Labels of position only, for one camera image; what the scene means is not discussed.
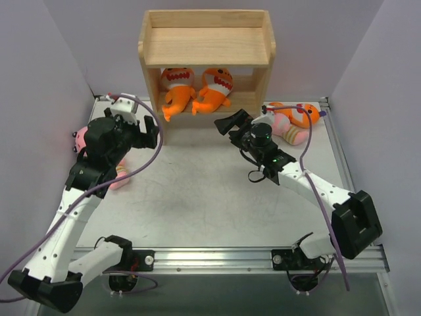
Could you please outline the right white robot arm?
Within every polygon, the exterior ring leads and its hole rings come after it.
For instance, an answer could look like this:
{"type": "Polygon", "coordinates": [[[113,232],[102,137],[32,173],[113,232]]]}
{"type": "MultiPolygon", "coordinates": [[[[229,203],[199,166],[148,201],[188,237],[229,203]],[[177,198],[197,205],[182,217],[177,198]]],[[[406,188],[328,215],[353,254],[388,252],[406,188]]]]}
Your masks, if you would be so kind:
{"type": "Polygon", "coordinates": [[[214,124],[240,152],[251,155],[252,164],[265,179],[321,208],[329,232],[323,237],[310,235],[297,243],[291,254],[297,268],[307,269],[324,255],[354,259],[383,232],[371,196],[362,190],[352,193],[337,187],[304,168],[302,159],[282,151],[273,141],[274,122],[274,109],[263,107],[257,118],[241,109],[214,124]]]}

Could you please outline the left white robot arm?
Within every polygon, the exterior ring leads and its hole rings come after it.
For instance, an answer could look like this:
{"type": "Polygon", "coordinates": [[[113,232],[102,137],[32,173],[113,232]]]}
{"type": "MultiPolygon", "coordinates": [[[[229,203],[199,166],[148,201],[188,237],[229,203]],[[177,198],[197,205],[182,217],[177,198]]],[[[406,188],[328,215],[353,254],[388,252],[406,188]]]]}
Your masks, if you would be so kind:
{"type": "Polygon", "coordinates": [[[20,294],[62,313],[78,302],[84,287],[107,269],[132,275],[131,241],[106,237],[82,258],[73,261],[74,249],[89,218],[106,196],[111,184],[120,181],[116,168],[132,149],[162,148],[162,126],[153,111],[141,123],[134,110],[105,109],[103,117],[87,124],[84,145],[70,169],[61,202],[47,234],[26,252],[30,260],[21,269],[12,265],[1,277],[20,294]]]}

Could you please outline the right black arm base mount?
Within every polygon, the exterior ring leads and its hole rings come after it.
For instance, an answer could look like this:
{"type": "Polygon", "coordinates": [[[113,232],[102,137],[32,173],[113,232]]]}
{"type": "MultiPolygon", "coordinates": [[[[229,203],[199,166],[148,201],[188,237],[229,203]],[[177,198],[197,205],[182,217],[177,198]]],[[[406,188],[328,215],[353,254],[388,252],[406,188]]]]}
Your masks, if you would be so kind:
{"type": "Polygon", "coordinates": [[[309,259],[305,256],[299,246],[302,241],[312,236],[310,232],[296,241],[289,248],[278,248],[271,250],[272,268],[275,271],[313,271],[318,272],[322,268],[326,268],[329,260],[325,257],[317,257],[309,259]]]}

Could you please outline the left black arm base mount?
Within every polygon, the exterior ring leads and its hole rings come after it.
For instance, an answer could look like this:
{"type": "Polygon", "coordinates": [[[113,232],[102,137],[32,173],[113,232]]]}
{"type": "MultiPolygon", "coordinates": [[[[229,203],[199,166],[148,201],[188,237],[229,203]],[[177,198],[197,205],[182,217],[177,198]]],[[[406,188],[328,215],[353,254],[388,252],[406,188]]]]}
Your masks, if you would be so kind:
{"type": "Polygon", "coordinates": [[[94,245],[95,249],[99,246],[100,240],[103,240],[104,243],[116,244],[122,248],[120,261],[107,268],[108,271],[148,272],[153,270],[155,261],[154,250],[135,250],[131,241],[116,235],[100,237],[94,245]]]}

